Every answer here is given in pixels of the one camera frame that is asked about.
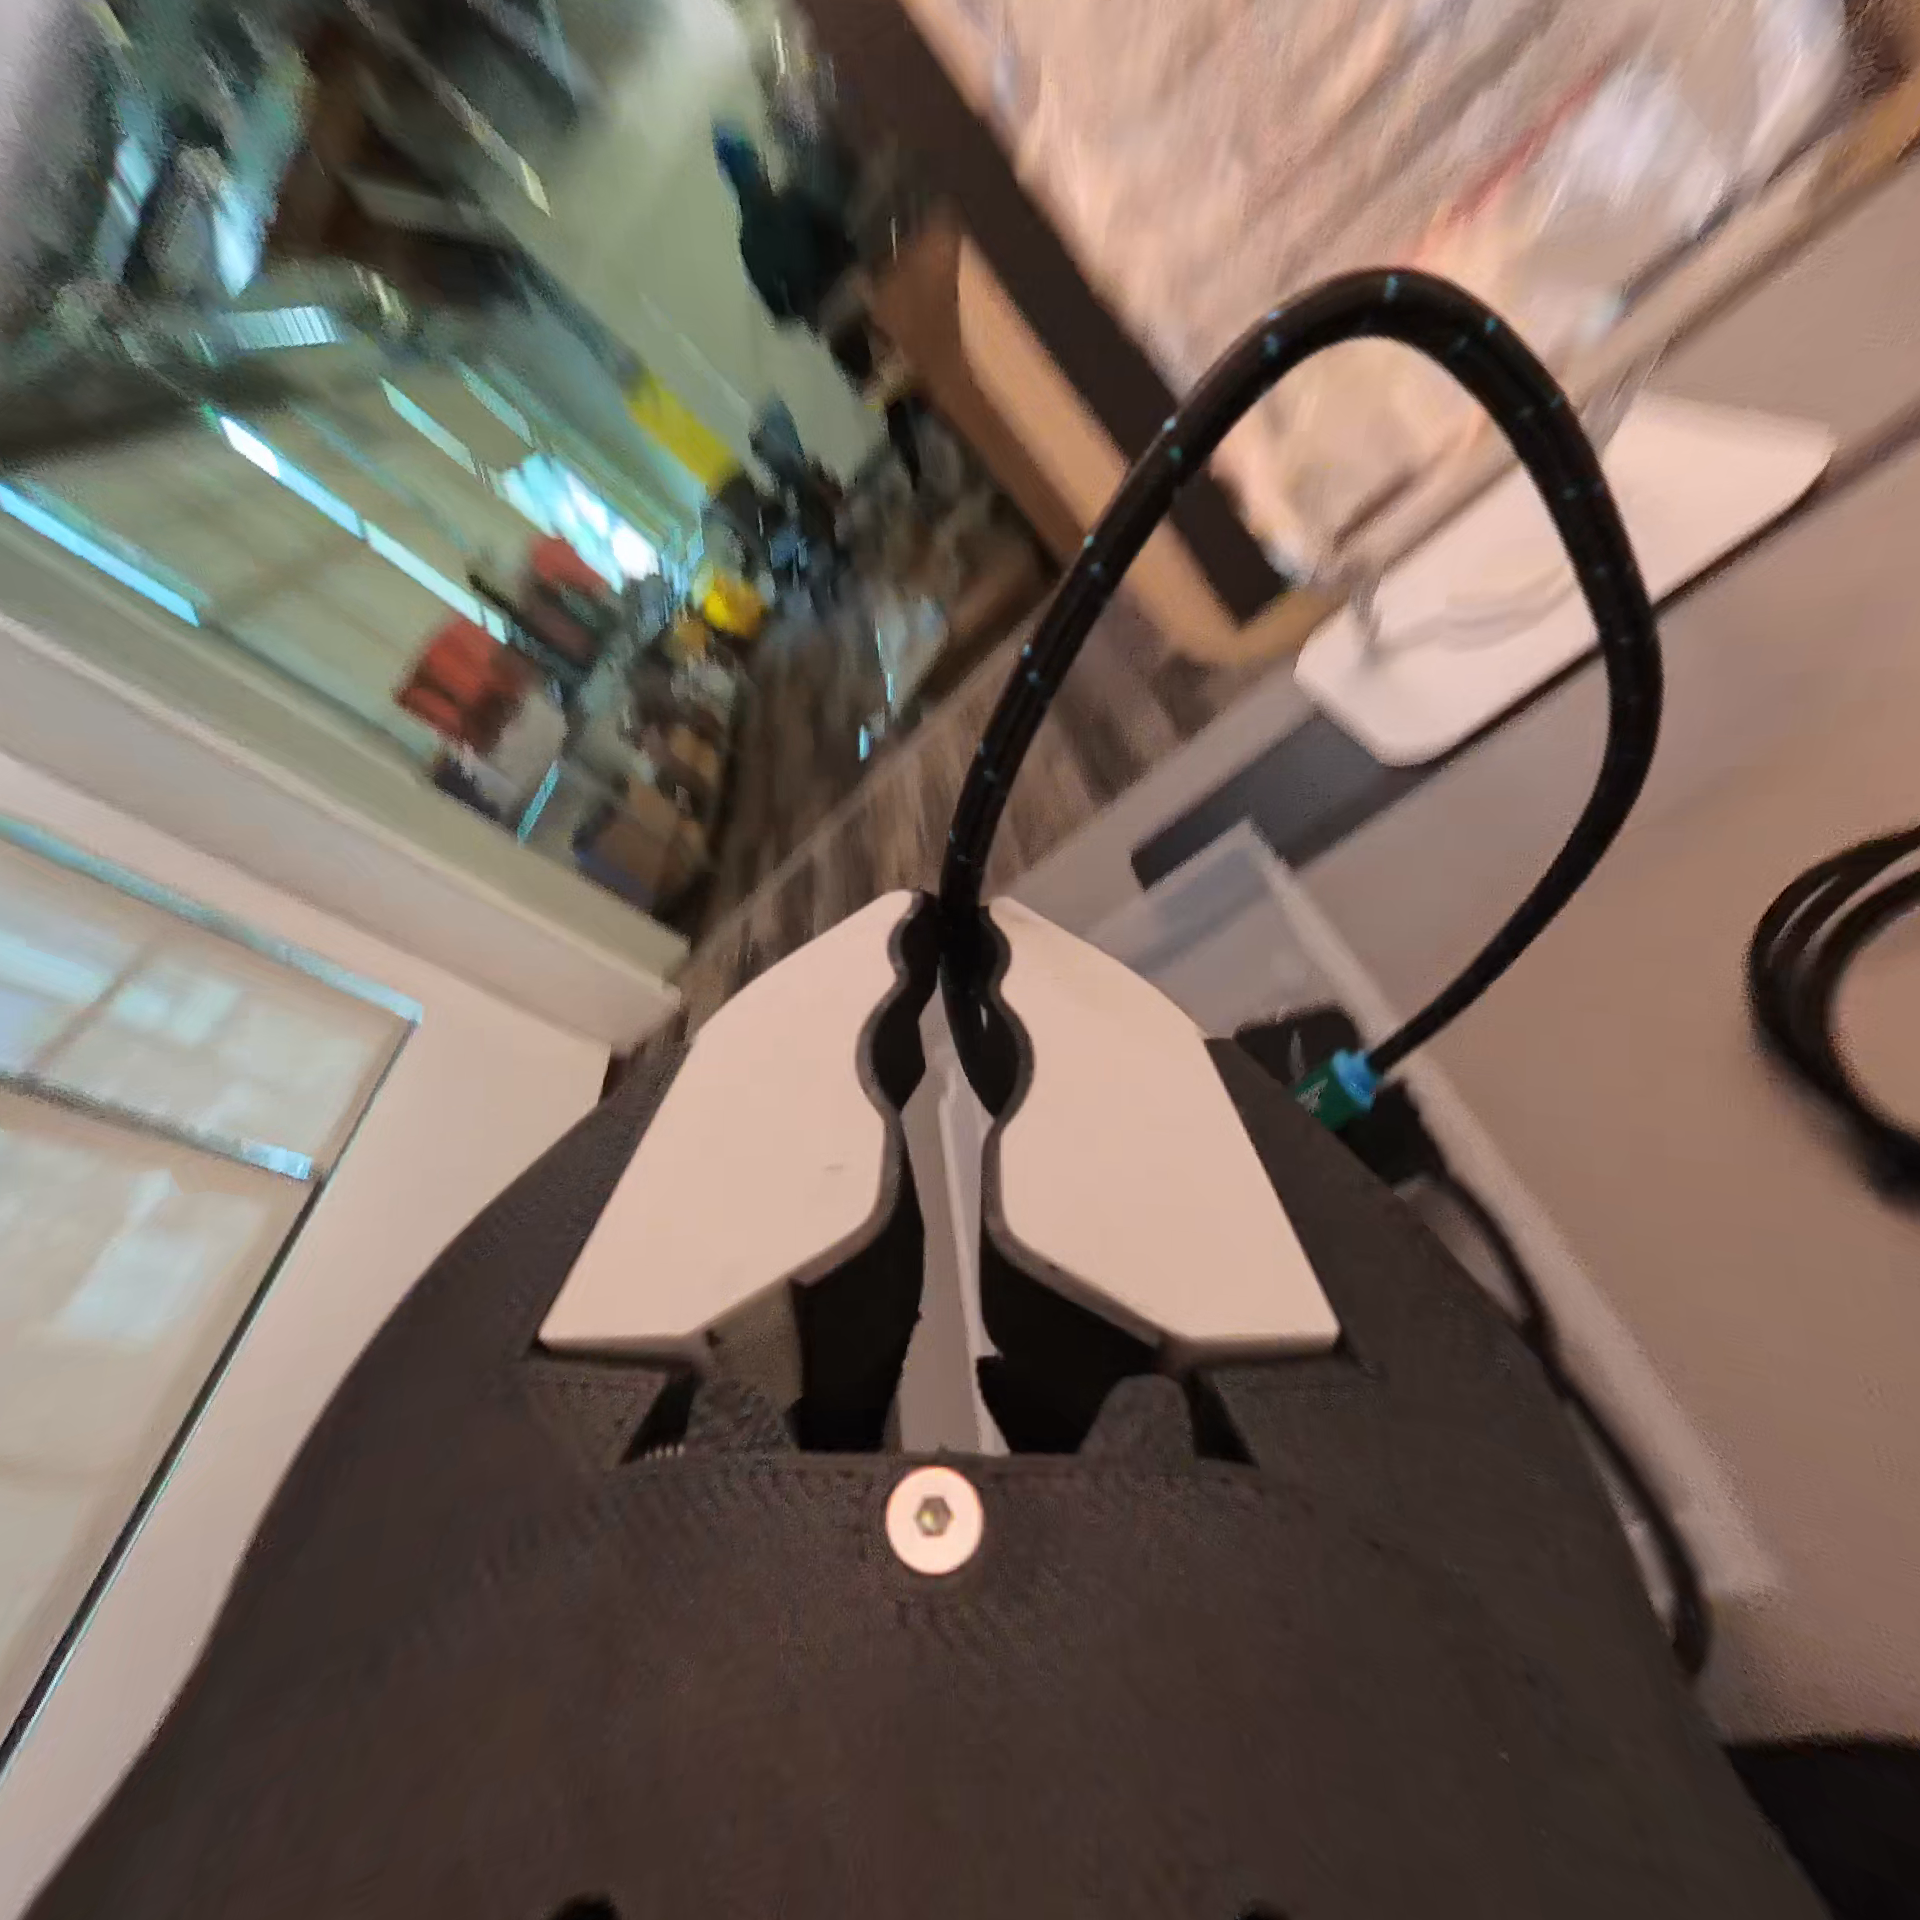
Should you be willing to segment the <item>frosted glass window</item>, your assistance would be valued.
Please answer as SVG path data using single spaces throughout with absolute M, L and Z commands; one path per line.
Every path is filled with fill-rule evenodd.
M 6 1763 L 422 1020 L 6 818 Z

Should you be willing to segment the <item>red box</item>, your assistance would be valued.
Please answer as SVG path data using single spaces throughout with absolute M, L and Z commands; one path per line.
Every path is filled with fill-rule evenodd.
M 449 745 L 489 758 L 537 683 L 534 666 L 467 615 L 442 623 L 394 690 Z

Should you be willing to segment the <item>yellow sticky note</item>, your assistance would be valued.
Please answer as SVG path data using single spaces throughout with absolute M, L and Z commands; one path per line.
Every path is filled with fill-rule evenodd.
M 635 375 L 626 386 L 626 408 L 638 433 L 683 468 L 707 496 L 738 472 L 733 447 L 689 410 L 657 372 L 643 370 Z

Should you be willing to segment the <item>black framed instruction sign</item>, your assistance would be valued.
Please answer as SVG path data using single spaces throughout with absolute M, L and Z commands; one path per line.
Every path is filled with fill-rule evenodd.
M 798 11 L 887 161 L 857 87 L 939 58 L 1163 380 L 1141 449 L 1257 308 L 1351 267 L 1467 283 L 1591 398 L 1670 348 L 1625 342 L 1643 297 L 1917 73 L 1917 4 Z

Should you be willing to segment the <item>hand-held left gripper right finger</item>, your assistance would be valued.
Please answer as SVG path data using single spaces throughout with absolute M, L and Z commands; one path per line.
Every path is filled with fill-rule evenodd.
M 994 904 L 1015 1088 L 984 1150 L 984 1258 L 1171 1362 L 1331 1353 L 1339 1324 L 1205 1028 L 1023 904 Z

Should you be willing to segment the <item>white sign stand base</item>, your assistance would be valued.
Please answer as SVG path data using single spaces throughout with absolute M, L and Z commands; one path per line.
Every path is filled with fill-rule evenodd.
M 1601 450 L 1648 600 L 1727 560 L 1827 474 L 1834 427 L 1639 396 Z M 1598 647 L 1574 567 L 1514 472 L 1299 654 L 1309 704 L 1383 766 L 1441 761 Z

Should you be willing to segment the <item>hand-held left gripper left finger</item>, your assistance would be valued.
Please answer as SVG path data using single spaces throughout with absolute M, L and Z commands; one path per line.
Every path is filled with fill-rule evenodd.
M 741 1385 L 805 1451 L 881 1451 L 921 1322 L 905 1138 L 939 920 L 894 891 L 690 1040 L 537 1334 L 544 1353 Z

